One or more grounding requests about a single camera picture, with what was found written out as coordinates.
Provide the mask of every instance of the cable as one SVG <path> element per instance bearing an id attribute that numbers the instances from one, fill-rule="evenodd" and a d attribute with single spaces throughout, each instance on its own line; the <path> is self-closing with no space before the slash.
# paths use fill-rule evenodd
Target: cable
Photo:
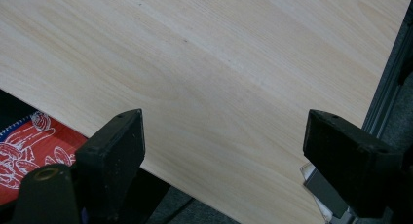
<path id="1" fill-rule="evenodd" d="M 175 213 L 173 213 L 171 216 L 167 218 L 167 220 L 164 222 L 164 224 L 170 223 L 177 215 L 179 215 L 185 208 L 187 208 L 192 202 L 194 202 L 195 199 L 191 198 L 189 199 L 188 202 L 185 203 L 182 207 L 180 207 Z"/>

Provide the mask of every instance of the wooden table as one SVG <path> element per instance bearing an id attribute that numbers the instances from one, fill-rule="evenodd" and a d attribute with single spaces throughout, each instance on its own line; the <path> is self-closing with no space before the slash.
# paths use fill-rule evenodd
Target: wooden table
<path id="1" fill-rule="evenodd" d="M 0 0 L 0 88 L 91 136 L 142 108 L 143 167 L 243 223 L 322 223 L 310 108 L 361 126 L 410 0 Z"/>

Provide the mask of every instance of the white illustration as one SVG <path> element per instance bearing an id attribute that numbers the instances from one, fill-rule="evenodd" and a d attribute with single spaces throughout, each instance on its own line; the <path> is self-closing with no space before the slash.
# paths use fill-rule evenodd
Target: white illustration
<path id="1" fill-rule="evenodd" d="M 39 167 L 35 164 L 33 145 L 52 136 L 56 130 L 51 128 L 51 119 L 40 111 L 30 116 L 32 127 L 10 134 L 4 142 L 0 142 L 0 185 L 18 189 L 20 181 L 30 171 Z M 59 146 L 54 150 L 54 157 L 47 156 L 45 164 L 64 163 L 72 165 L 73 155 Z"/>

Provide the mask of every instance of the wood grain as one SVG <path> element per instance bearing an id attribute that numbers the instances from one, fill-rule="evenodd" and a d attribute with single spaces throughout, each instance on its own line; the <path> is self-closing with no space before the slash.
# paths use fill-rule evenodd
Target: wood grain
<path id="1" fill-rule="evenodd" d="M 0 88 L 91 136 L 142 108 L 144 168 L 243 223 L 321 223 L 310 108 L 361 126 L 410 0 L 0 0 Z"/>

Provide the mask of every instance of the red fabric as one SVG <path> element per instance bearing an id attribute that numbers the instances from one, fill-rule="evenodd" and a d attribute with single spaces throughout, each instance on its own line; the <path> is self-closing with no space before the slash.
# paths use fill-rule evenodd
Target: red fabric
<path id="1" fill-rule="evenodd" d="M 30 171 L 48 164 L 72 165 L 74 152 L 85 142 L 80 133 L 39 111 L 21 122 L 0 142 L 0 205 L 18 196 Z"/>

